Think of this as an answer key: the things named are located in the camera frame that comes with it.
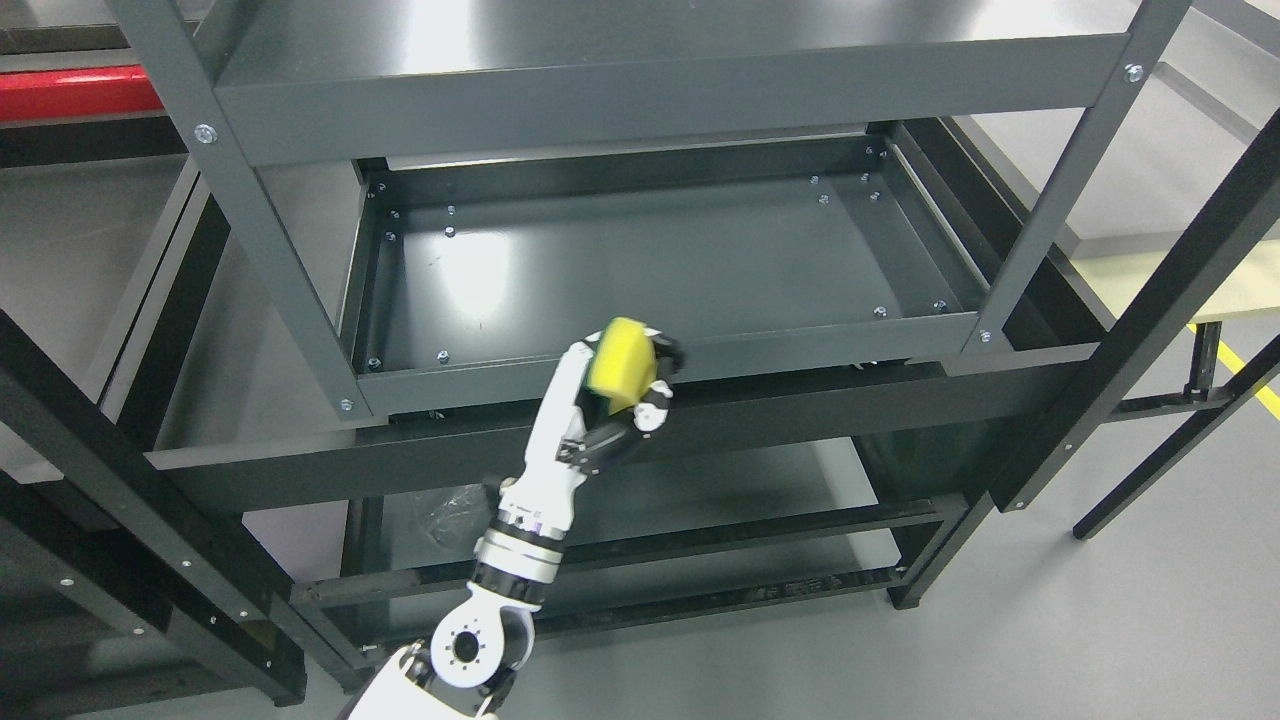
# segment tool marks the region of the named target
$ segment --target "metal shelf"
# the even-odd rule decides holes
[[[685,380],[959,352],[984,288],[886,147],[374,173],[361,391],[379,414],[538,397],[564,338],[627,314],[681,340]]]
[[[1052,0],[282,0],[241,32],[215,94],[255,165],[1080,108],[1132,15]]]
[[[256,168],[353,159],[403,167],[403,158],[430,155],[581,158],[620,145],[630,152],[689,147],[709,136],[800,138],[901,118],[1088,108],[991,292],[972,307],[977,320],[963,342],[904,347],[883,334],[856,338],[883,342],[879,357],[968,352],[986,347],[1014,313],[1188,4],[1148,0],[1137,14],[1126,6],[1100,14],[1092,4],[1048,0],[717,0],[643,12],[550,0],[429,8],[223,0],[188,36],[170,0],[110,0],[344,420],[428,407],[384,402],[387,392],[448,400],[426,382],[444,373],[422,373],[412,393],[403,384],[375,387],[389,375],[357,375],[346,333],[352,315],[344,313],[339,328],[330,322]],[[928,288],[929,278],[919,282]],[[941,322],[950,331],[956,316]],[[851,340],[774,345],[749,352],[774,359],[773,366],[727,374],[792,368],[776,363],[786,354],[856,361],[858,354],[840,352]],[[507,363],[507,374],[490,380],[488,396],[453,400],[529,397],[548,370],[517,361]]]

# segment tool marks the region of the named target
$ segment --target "gray floor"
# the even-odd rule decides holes
[[[1229,328],[1247,355],[1280,320]],[[1183,333],[1135,392],[1180,387],[1189,348]],[[1280,423],[1258,402],[1098,538],[1068,536],[1176,423],[1102,428],[918,610],[855,594],[543,642],[504,716],[1275,717]],[[297,707],[236,691],[84,717],[332,717],[344,698],[311,675]]]

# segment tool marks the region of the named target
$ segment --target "yellow sponge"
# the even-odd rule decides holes
[[[644,331],[639,320],[614,318],[600,336],[586,387],[609,400],[609,415],[640,402],[658,375],[653,341]]]

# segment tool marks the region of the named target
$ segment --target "robotic arm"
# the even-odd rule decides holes
[[[498,515],[476,541],[471,597],[429,643],[394,652],[340,717],[497,719],[532,651],[532,614],[559,570],[573,491],[663,425],[668,378],[682,364],[675,341],[627,318],[570,346],[534,420],[525,471],[503,482]],[[475,688],[474,712],[447,703],[438,684]]]

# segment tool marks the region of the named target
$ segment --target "bolt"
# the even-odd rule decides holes
[[[218,131],[215,131],[210,126],[206,126],[205,123],[200,123],[198,126],[196,126],[196,129],[192,131],[192,135],[196,136],[196,141],[200,142],[201,145],[212,145],[218,142]]]

